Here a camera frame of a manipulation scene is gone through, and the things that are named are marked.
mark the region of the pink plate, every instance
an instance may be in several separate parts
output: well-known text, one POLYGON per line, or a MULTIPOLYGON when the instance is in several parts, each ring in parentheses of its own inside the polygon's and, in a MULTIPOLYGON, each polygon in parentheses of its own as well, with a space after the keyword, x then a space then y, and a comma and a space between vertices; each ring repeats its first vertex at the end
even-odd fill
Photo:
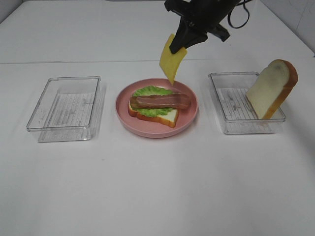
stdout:
POLYGON ((124 88, 116 99, 116 113, 123 126, 130 132, 147 138, 165 138, 182 132, 195 119, 198 111, 198 102, 194 92, 186 85, 175 81, 174 86, 167 79, 145 79, 135 82, 124 88), (171 128, 157 122, 144 121, 131 117, 128 113, 128 102, 131 95, 145 86, 160 86, 188 95, 191 105, 186 110, 180 110, 176 126, 171 128))

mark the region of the lettuce leaf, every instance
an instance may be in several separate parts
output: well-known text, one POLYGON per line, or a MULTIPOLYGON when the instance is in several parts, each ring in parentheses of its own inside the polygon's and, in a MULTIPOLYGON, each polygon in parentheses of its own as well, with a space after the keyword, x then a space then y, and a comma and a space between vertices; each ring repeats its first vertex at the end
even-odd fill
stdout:
MULTIPOLYGON (((156 86, 146 86, 136 90, 132 96, 149 96, 149 95, 168 95, 172 94, 173 91, 165 88, 160 88, 156 86)), ((158 115, 167 115, 173 108, 158 108, 158 109, 143 109, 143 108, 132 108, 135 111, 146 117, 157 117, 158 115)))

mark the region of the white wall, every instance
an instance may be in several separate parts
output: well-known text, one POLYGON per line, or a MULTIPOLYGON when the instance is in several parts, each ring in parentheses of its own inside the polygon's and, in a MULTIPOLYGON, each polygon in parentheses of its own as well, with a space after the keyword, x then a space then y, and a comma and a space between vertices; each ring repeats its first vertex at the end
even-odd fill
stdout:
POLYGON ((261 0, 315 52, 315 0, 261 0))

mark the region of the bread crust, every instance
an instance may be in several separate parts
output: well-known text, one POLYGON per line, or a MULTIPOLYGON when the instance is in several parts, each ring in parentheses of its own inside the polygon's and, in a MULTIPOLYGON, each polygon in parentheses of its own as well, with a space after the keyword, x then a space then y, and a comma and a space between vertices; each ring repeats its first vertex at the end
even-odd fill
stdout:
POLYGON ((293 89, 293 87, 296 85, 298 81, 297 71, 294 68, 294 66, 286 60, 282 60, 282 59, 278 59, 278 60, 283 61, 285 65, 288 67, 290 77, 289 77, 288 82, 284 85, 281 93, 278 95, 276 100, 271 104, 271 106, 267 110, 266 114, 262 117, 262 119, 270 119, 272 117, 274 112, 285 101, 285 99, 290 94, 291 90, 293 89))
POLYGON ((167 125, 167 126, 169 126, 171 128, 174 128, 175 125, 176 125, 176 122, 177 122, 177 119, 178 119, 178 113, 179 113, 178 110, 177 110, 177 113, 176 113, 176 116, 175 116, 175 122, 172 122, 172 121, 164 119, 162 117, 146 117, 146 116, 140 114, 139 112, 137 112, 135 110, 132 110, 132 108, 130 108, 129 104, 130 104, 130 102, 128 103, 128 113, 132 117, 137 117, 138 119, 145 120, 145 121, 158 122, 158 123, 167 125))

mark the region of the black cable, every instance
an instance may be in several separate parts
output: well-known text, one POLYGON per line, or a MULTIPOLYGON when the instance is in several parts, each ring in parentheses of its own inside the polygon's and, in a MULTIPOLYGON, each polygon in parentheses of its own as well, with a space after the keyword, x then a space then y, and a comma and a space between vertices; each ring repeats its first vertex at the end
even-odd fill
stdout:
POLYGON ((240 28, 242 28, 244 25, 247 24, 248 20, 250 19, 250 12, 249 12, 248 9, 246 8, 246 5, 245 5, 245 4, 248 3, 248 2, 250 2, 250 1, 252 1, 252 0, 244 0, 243 2, 240 2, 239 4, 236 5, 236 6, 241 6, 241 5, 243 5, 244 10, 247 12, 247 20, 246 20, 245 23, 242 24, 241 26, 235 27, 235 26, 232 25, 232 23, 231 23, 231 14, 232 14, 232 11, 233 11, 233 10, 231 10, 230 13, 227 15, 227 22, 228 22, 228 24, 229 24, 232 28, 234 28, 234 29, 240 29, 240 28))
POLYGON ((244 5, 244 4, 246 4, 247 2, 250 2, 250 1, 252 1, 252 0, 244 0, 244 2, 240 2, 239 4, 237 4, 237 6, 244 5))

